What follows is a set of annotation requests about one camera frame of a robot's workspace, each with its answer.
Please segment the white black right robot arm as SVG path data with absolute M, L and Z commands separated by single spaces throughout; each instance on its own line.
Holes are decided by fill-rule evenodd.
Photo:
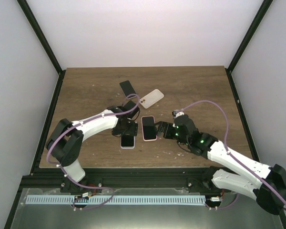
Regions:
M 286 170 L 282 166 L 262 164 L 234 151 L 213 135 L 199 131 L 183 112 L 176 114 L 172 123 L 157 122 L 154 126 L 156 133 L 162 133 L 164 138 L 173 139 L 190 153 L 232 171 L 216 169 L 205 177 L 202 180 L 205 191 L 228 189 L 250 197 L 270 214 L 286 211 Z

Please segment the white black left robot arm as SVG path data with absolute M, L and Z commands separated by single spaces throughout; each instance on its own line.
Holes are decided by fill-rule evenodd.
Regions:
M 48 150 L 47 162 L 52 164 L 50 156 L 53 156 L 57 161 L 55 164 L 71 179 L 71 187 L 78 193 L 84 192 L 88 181 L 78 160 L 82 143 L 109 129 L 113 136 L 137 136 L 138 125 L 133 117 L 139 111 L 138 104 L 128 101 L 125 105 L 108 107 L 99 114 L 82 120 L 60 120 L 45 145 Z

